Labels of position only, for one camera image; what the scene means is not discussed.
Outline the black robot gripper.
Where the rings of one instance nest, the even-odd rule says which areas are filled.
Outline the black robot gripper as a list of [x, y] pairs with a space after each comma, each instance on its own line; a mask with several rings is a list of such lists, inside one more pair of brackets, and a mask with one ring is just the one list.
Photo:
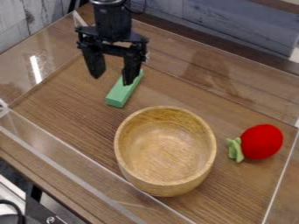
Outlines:
[[75, 32], [79, 34], [78, 48], [82, 50], [91, 76], [99, 79], [107, 71], [105, 54], [125, 57], [123, 85], [130, 86], [139, 76], [142, 63], [149, 61], [150, 39], [135, 31], [123, 38], [103, 38], [95, 26], [79, 26]]

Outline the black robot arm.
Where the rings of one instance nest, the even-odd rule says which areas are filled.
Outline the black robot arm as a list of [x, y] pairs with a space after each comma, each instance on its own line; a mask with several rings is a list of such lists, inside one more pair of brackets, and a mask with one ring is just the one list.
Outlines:
[[133, 31], [131, 0], [90, 0], [95, 25], [79, 26], [78, 48], [82, 50], [91, 76], [98, 79], [107, 71], [105, 55], [122, 57], [123, 85], [134, 83], [147, 61], [150, 39]]

